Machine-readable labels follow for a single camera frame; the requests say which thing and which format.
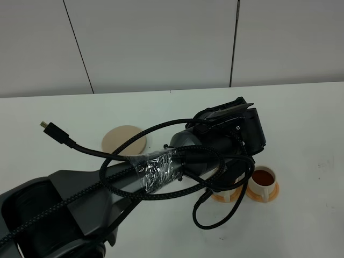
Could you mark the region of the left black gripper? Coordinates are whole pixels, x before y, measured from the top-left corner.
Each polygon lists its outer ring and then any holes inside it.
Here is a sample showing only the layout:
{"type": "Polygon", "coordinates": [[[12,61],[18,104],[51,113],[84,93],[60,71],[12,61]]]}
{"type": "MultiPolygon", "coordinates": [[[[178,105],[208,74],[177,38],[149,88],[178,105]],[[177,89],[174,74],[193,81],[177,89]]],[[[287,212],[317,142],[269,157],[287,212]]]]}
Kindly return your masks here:
{"type": "Polygon", "coordinates": [[[213,148],[225,160],[226,170],[215,180],[216,185],[234,182],[248,168],[245,161],[230,159],[231,155],[251,158],[262,152],[266,145],[257,109],[243,97],[206,108],[194,119],[209,121],[208,124],[188,122],[188,132],[198,140],[195,145],[213,148]]]}

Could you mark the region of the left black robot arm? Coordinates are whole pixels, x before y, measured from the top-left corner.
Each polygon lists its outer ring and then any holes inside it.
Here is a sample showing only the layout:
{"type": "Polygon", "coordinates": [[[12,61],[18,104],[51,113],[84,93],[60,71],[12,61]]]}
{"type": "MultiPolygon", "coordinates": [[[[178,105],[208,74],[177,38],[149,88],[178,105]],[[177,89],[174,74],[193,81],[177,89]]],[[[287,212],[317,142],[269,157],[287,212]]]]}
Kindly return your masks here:
{"type": "Polygon", "coordinates": [[[104,162],[98,171],[60,170],[1,194],[1,257],[104,257],[118,226],[143,200],[204,190],[240,189],[235,212],[266,139],[257,109],[244,98],[171,120],[128,139],[112,153],[78,145],[53,123],[60,144],[104,162]]]}

